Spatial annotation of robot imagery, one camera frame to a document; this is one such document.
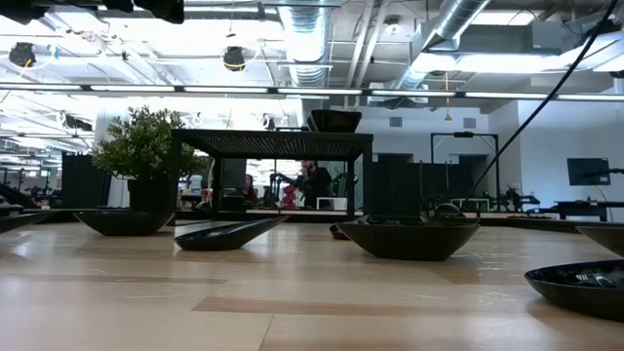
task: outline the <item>black shirt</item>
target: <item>black shirt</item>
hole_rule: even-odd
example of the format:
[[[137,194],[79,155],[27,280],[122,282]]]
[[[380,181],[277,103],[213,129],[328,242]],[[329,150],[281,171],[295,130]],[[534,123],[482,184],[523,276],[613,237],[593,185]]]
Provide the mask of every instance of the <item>black shirt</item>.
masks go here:
[[[308,178],[303,182],[304,206],[316,209],[318,197],[330,196],[332,176],[325,167],[317,167],[314,172],[308,172]]]

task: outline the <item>potted plant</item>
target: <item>potted plant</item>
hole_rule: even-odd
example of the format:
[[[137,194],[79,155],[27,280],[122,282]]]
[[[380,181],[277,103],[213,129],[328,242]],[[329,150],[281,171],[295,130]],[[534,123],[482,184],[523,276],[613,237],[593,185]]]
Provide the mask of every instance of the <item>potted plant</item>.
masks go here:
[[[102,138],[94,147],[94,165],[114,176],[129,178],[131,210],[164,211],[172,156],[171,131],[183,128],[184,123],[178,112],[168,109],[152,112],[144,106],[129,111],[130,120],[116,117],[107,128],[112,138]],[[202,165],[193,148],[184,144],[180,176],[189,176]]]

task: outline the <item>person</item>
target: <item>person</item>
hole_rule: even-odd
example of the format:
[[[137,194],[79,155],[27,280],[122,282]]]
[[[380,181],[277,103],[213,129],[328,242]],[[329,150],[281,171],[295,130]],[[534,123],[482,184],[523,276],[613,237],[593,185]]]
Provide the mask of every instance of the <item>person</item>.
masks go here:
[[[246,203],[256,205],[258,199],[254,188],[254,177],[251,175],[245,175],[245,187],[236,189],[234,195],[242,196]]]
[[[319,167],[315,161],[310,160],[301,161],[301,170],[303,171],[303,177],[298,188],[305,196],[303,206],[316,209],[317,198],[329,197],[331,195],[330,185],[332,184],[332,176],[328,169]],[[321,201],[321,208],[327,208],[328,206],[328,201]]]

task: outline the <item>green plant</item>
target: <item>green plant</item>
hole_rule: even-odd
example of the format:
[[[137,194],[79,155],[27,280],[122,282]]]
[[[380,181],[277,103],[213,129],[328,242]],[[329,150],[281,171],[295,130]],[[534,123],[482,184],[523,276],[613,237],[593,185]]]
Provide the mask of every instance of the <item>green plant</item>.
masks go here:
[[[167,181],[171,161],[173,129],[184,127],[179,113],[168,109],[152,112],[148,106],[129,108],[130,121],[115,117],[107,130],[112,139],[102,138],[93,151],[96,167],[114,176],[137,180]],[[188,145],[182,146],[180,176],[189,176],[203,167]]]

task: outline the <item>black planter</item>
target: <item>black planter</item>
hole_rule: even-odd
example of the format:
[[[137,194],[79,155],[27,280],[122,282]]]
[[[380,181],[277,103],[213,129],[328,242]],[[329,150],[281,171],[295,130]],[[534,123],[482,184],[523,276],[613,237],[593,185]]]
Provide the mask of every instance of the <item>black planter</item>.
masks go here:
[[[624,256],[624,227],[576,227],[593,241]]]
[[[40,214],[22,214],[0,217],[0,234],[26,225],[34,224],[55,214],[55,212],[50,211],[42,212]]]
[[[85,211],[74,214],[81,222],[106,236],[145,236],[156,233],[174,214],[135,211]]]
[[[563,308],[624,322],[624,260],[544,267],[525,274],[528,283]]]
[[[236,250],[287,218],[283,215],[218,227],[210,227],[210,224],[188,225],[183,230],[190,232],[175,237],[175,243],[190,251]]]
[[[165,181],[129,179],[130,209],[138,212],[165,212],[167,187]]]
[[[387,221],[337,223],[360,248],[380,258],[444,260],[479,229],[478,224]]]

